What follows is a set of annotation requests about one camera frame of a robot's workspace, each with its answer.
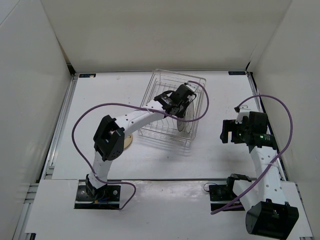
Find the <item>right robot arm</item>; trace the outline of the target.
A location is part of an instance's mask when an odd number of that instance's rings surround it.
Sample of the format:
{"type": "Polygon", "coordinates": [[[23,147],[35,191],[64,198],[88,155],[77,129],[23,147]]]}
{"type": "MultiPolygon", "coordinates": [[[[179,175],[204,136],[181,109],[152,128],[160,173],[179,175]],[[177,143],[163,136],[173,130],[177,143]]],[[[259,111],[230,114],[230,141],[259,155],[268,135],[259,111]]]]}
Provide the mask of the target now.
{"type": "Polygon", "coordinates": [[[299,211],[289,204],[279,169],[272,161],[277,157],[277,143],[267,133],[268,121],[265,113],[244,111],[236,119],[222,122],[222,143],[246,144],[257,176],[251,181],[246,175],[231,175],[224,193],[230,200],[240,197],[249,234],[286,240],[298,221],[299,211]]]}

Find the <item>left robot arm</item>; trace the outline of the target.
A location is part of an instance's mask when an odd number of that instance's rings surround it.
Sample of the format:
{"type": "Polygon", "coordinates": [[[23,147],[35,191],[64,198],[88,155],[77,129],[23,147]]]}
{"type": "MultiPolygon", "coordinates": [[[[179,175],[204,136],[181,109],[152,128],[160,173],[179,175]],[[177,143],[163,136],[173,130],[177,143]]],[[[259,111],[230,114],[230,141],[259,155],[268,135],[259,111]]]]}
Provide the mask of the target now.
{"type": "Polygon", "coordinates": [[[112,161],[123,153],[125,139],[167,116],[184,119],[187,107],[196,96],[196,89],[193,83],[183,83],[176,90],[167,90],[155,96],[142,109],[115,118],[110,115],[102,118],[93,137],[93,170],[85,180],[86,192],[93,200],[103,198],[112,161]]]}

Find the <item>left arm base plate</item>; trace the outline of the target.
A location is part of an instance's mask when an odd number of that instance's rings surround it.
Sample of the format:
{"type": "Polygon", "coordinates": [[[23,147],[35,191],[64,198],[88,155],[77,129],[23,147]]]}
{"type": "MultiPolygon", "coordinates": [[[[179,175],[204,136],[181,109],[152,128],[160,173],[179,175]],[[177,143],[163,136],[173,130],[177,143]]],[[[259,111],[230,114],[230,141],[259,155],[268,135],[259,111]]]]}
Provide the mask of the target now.
{"type": "Polygon", "coordinates": [[[77,187],[74,209],[78,210],[118,210],[120,208],[121,186],[107,184],[99,189],[86,179],[77,187]]]}

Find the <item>wire dish rack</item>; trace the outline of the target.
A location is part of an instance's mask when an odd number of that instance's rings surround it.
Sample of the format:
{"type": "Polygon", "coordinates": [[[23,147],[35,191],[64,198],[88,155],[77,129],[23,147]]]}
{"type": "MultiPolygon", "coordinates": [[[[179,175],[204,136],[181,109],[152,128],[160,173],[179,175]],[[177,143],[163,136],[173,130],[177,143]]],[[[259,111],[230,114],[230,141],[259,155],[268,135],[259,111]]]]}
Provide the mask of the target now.
{"type": "MultiPolygon", "coordinates": [[[[190,81],[198,82],[198,89],[195,92],[196,98],[193,100],[193,119],[198,118],[202,115],[203,100],[206,97],[203,87],[206,86],[207,82],[205,78],[199,76],[156,69],[151,75],[140,105],[144,106],[161,93],[168,90],[175,91],[180,85],[190,81]]],[[[166,117],[146,125],[139,130],[139,133],[144,137],[155,140],[160,140],[167,143],[178,142],[181,145],[188,146],[196,137],[198,124],[198,121],[193,121],[191,132],[187,133],[185,129],[183,131],[178,131],[177,120],[166,117]]]]}

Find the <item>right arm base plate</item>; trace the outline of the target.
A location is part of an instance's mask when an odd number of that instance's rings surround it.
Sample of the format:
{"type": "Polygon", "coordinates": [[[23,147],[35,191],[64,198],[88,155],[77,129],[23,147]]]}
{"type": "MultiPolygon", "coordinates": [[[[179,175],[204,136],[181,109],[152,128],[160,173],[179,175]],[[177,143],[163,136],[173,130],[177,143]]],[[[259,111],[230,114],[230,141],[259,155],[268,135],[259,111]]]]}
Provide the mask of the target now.
{"type": "Polygon", "coordinates": [[[252,180],[246,175],[232,173],[226,179],[225,184],[207,182],[203,185],[204,192],[209,194],[211,211],[222,208],[237,196],[233,192],[235,181],[247,181],[249,183],[252,182],[252,180]]]}

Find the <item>cream floral plate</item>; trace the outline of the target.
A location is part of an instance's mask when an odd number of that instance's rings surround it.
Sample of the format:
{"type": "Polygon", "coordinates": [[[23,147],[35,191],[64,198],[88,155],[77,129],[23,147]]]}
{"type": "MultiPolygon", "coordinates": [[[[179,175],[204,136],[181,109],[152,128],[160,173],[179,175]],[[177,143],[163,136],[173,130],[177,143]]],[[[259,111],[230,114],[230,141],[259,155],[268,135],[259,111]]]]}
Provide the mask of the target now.
{"type": "Polygon", "coordinates": [[[124,140],[124,149],[127,149],[133,141],[133,134],[129,134],[124,140]]]}

